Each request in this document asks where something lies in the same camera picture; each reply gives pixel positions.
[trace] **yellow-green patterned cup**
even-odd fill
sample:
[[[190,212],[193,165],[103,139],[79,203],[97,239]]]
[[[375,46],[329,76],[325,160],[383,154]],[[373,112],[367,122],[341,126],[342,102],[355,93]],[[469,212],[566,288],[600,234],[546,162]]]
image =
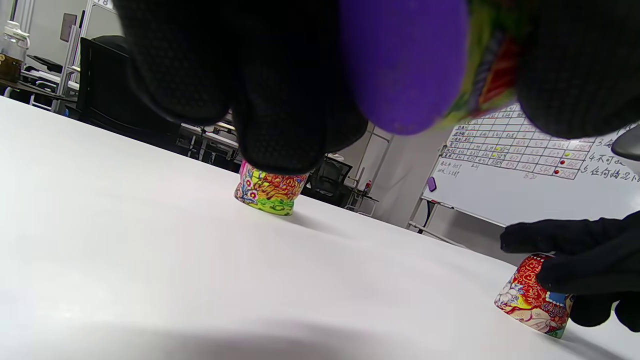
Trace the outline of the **yellow-green patterned cup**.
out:
[[[293,214],[293,203],[305,187],[307,177],[308,174],[269,174],[243,160],[235,197],[252,208],[286,217]]]

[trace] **table surface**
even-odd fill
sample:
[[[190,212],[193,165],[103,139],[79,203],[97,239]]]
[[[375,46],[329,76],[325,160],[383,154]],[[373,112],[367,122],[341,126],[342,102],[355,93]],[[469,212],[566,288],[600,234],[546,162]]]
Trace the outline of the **table surface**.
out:
[[[269,215],[236,174],[0,108],[0,358],[640,359],[614,318],[559,341],[501,313],[509,264],[306,197]]]

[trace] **grid table on whiteboard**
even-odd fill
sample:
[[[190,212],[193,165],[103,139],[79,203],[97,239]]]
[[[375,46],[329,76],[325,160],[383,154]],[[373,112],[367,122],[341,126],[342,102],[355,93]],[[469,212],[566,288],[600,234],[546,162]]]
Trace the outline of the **grid table on whiteboard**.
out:
[[[545,134],[514,104],[457,125],[443,158],[573,180],[594,141]]]

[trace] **purple eraser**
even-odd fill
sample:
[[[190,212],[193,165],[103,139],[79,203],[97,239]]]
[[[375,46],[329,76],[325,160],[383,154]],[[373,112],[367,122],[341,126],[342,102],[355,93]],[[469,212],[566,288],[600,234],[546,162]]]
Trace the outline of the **purple eraser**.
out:
[[[429,179],[427,179],[427,187],[429,188],[429,191],[434,192],[434,190],[436,190],[438,187],[436,186],[436,179],[431,176]]]

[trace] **red patterned cup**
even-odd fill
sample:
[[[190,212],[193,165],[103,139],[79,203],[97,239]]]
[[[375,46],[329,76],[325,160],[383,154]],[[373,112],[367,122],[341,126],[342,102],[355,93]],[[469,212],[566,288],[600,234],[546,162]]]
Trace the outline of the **red patterned cup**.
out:
[[[575,295],[553,293],[538,283],[536,276],[542,263],[552,257],[547,254],[527,256],[494,303],[519,322],[549,336],[561,338]]]

